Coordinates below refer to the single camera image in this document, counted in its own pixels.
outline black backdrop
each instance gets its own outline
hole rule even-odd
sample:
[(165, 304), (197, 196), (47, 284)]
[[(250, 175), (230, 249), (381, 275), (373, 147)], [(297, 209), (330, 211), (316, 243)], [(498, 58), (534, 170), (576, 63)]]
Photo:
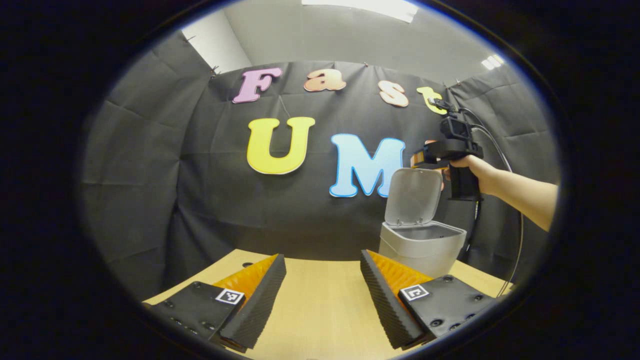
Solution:
[[(406, 144), (407, 167), (425, 140), (442, 138), (442, 117), (427, 108), (418, 87), (430, 86), (472, 108), (499, 139), (515, 172), (556, 179), (548, 114), (509, 70), (487, 72), (446, 89), (361, 63), (305, 61), (251, 69), (270, 67), (280, 67), (283, 74), (260, 99), (234, 104), (246, 69), (212, 78), (178, 32), (144, 55), (89, 121), (83, 194), (90, 232), (139, 299), (180, 283), (236, 248), (323, 260), (356, 260), (360, 249), (377, 250), (386, 198), (376, 192), (366, 196), (362, 190), (352, 198), (329, 194), (337, 169), (337, 149), (330, 138), (358, 135), (371, 156), (382, 139), (400, 139)], [(347, 86), (306, 91), (307, 74), (318, 69), (340, 70)], [(379, 95), (381, 80), (402, 85), (409, 105), (385, 103)], [(283, 156), (291, 139), (286, 120), (300, 116), (316, 120), (302, 166), (281, 176), (252, 169), (246, 160), (248, 123), (279, 119), (271, 154)], [(482, 134), (476, 138), (486, 159), (503, 167), (493, 145)], [(447, 183), (435, 220), (471, 230), (474, 203), (448, 201), (449, 192)], [(518, 215), (492, 197), (483, 205), (469, 252), (461, 259), (507, 278), (518, 250)], [(522, 267), (545, 244), (545, 233), (536, 229), (525, 223)]]

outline yellow letter u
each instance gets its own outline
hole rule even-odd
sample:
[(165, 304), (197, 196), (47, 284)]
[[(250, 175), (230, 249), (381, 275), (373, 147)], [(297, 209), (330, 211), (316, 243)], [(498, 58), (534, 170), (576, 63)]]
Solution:
[(255, 171), (263, 174), (286, 174), (296, 170), (305, 161), (309, 128), (316, 121), (310, 117), (292, 117), (287, 121), (291, 126), (291, 148), (283, 158), (274, 158), (269, 153), (271, 135), (278, 127), (278, 119), (256, 119), (249, 123), (251, 137), (246, 150), (246, 160)]

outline black cable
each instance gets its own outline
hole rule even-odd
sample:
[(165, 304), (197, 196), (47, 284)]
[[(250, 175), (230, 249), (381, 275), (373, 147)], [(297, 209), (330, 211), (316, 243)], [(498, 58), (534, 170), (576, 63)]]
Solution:
[(477, 116), (473, 111), (471, 111), (471, 110), (469, 110), (469, 109), (467, 109), (467, 108), (459, 108), (459, 109), (458, 109), (458, 112), (461, 112), (461, 111), (467, 112), (467, 113), (469, 113), (469, 115), (471, 115), (471, 116), (473, 116), (474, 118), (476, 118), (476, 120), (480, 123), (480, 125), (482, 125), (482, 127), (483, 127), (484, 129), (486, 129), (485, 124), (482, 122), (482, 120), (480, 120), (480, 118), (479, 118), (479, 117), (478, 117), (478, 116)]
[[(480, 123), (480, 125), (477, 125), (477, 124), (471, 125), (472, 131), (473, 131), (473, 129), (479, 129), (489, 137), (489, 139), (493, 143), (493, 146), (495, 146), (496, 150), (498, 150), (498, 153), (500, 155), (500, 158), (502, 159), (502, 162), (507, 167), (509, 172), (513, 173), (513, 170), (511, 169), (511, 166), (509, 165), (509, 162), (507, 161), (507, 157), (504, 155), (504, 152), (502, 151), (502, 149), (498, 145), (498, 142), (495, 141), (495, 138), (493, 137), (493, 135), (491, 135), (489, 130), (487, 130), (487, 128), (484, 125), (483, 121), (480, 120), (480, 118), (473, 111), (471, 111), (471, 110), (469, 110), (467, 108), (459, 108), (458, 109), (458, 112), (463, 112), (463, 111), (468, 113), (469, 115), (473, 116)], [(477, 207), (476, 211), (477, 211), (477, 215), (476, 215), (476, 219), (474, 220), (474, 227), (472, 229), (472, 235), (476, 230), (477, 219), (480, 217), (480, 207), (479, 206)], [(504, 284), (500, 288), (500, 291), (498, 292), (498, 295), (496, 297), (501, 296), (507, 290), (507, 285), (513, 280), (513, 276), (515, 275), (516, 269), (518, 268), (518, 263), (520, 262), (520, 254), (522, 253), (522, 242), (523, 242), (523, 237), (524, 237), (524, 219), (523, 219), (522, 212), (520, 212), (520, 211), (518, 211), (518, 212), (520, 214), (519, 219), (518, 219), (518, 222), (520, 224), (520, 241), (519, 241), (519, 246), (518, 246), (518, 255), (516, 257), (516, 262), (515, 262), (515, 264), (513, 266), (513, 271), (511, 272), (511, 276), (509, 277), (508, 280), (506, 280), (504, 282)], [(470, 246), (471, 240), (473, 240), (472, 237), (469, 238), (469, 245), (468, 246)]]
[(469, 260), (469, 247), (471, 246), (471, 240), (474, 238), (474, 234), (476, 233), (476, 227), (478, 223), (478, 219), (480, 218), (480, 207), (482, 202), (476, 201), (476, 214), (474, 216), (474, 225), (471, 227), (471, 231), (469, 231), (469, 241), (467, 242), (467, 248), (465, 249), (464, 256), (459, 259), (461, 261), (467, 262)]

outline trash can lid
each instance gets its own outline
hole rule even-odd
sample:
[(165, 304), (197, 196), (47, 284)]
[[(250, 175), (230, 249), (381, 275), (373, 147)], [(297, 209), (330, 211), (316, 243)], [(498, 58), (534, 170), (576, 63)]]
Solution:
[(391, 177), (385, 221), (418, 225), (433, 219), (440, 201), (442, 174), (423, 168), (399, 168)]

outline hand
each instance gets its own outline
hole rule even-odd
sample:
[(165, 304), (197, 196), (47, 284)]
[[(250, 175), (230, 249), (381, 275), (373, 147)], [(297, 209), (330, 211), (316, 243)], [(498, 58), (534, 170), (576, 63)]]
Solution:
[[(494, 195), (493, 177), (498, 172), (495, 167), (473, 155), (467, 155), (459, 160), (451, 160), (450, 164), (450, 166), (453, 167), (468, 167), (478, 178), (480, 192), (487, 195)], [(451, 173), (448, 168), (444, 170), (444, 174), (445, 178), (451, 181)]]

